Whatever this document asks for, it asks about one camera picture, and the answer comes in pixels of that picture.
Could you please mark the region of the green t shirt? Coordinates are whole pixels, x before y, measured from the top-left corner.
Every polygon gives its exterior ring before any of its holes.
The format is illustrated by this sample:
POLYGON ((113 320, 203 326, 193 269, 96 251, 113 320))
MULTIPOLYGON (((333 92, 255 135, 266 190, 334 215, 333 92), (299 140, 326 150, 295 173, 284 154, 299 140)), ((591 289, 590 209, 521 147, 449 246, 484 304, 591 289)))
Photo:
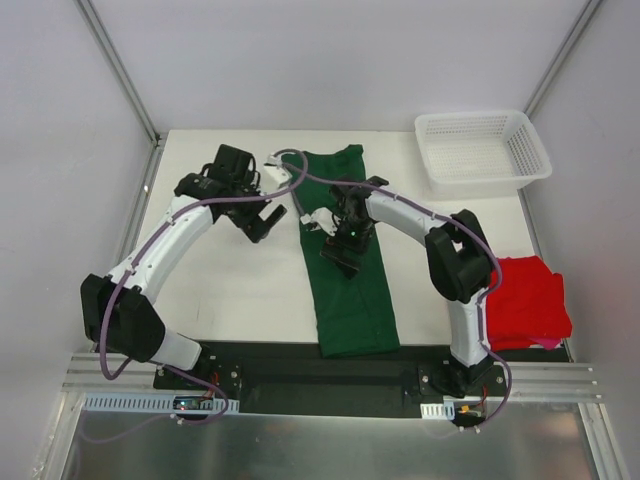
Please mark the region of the green t shirt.
MULTIPOLYGON (((362 145, 349 145, 333 154, 305 151, 309 176, 327 180, 364 181, 366 170, 362 145)), ((294 191, 300 215, 318 208, 335 210, 329 185, 307 177, 294 191)), ((328 238, 318 227, 299 222, 299 242, 309 278, 320 352, 324 358, 340 358, 396 352, 400 341, 377 236, 351 279, 321 256, 328 238)))

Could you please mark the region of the white plastic basket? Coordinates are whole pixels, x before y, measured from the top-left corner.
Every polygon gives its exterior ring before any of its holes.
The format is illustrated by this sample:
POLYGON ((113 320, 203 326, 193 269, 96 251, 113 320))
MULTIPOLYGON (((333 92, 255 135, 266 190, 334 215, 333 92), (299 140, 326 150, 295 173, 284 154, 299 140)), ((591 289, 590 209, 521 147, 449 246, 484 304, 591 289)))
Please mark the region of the white plastic basket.
POLYGON ((424 114, 414 131, 430 191, 441 199, 509 196, 552 174, 549 155, 521 111, 424 114))

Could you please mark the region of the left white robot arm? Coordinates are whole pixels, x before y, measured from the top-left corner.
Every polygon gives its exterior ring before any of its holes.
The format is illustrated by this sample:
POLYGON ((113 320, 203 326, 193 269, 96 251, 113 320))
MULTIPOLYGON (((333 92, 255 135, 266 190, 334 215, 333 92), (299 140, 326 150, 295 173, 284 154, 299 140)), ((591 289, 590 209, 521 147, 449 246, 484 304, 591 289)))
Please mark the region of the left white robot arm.
POLYGON ((156 228, 106 275, 88 275, 80 287, 84 330, 95 342, 103 375, 113 380, 107 355, 169 365, 192 389, 205 386, 212 366, 203 346, 165 325, 155 301, 190 247, 220 218, 228 218, 253 243, 263 240, 284 216, 263 210, 291 181, 277 155, 259 167, 244 150, 221 145, 213 161, 183 177, 156 228))

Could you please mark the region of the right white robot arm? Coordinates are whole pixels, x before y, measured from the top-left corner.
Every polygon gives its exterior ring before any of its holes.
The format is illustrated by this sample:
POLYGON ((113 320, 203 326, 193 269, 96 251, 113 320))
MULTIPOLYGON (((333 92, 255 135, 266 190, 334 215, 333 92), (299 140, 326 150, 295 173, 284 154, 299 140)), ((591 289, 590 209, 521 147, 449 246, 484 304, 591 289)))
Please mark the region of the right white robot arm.
POLYGON ((481 388, 493 366, 486 338, 486 297, 499 262, 480 223, 469 210, 450 216, 387 191, 388 182, 373 176, 364 182, 331 181, 336 201, 332 225, 321 255, 351 279, 373 240, 375 225, 386 224, 421 244, 436 291, 448 301, 451 344, 449 360, 429 374, 439 393, 461 398, 481 388))

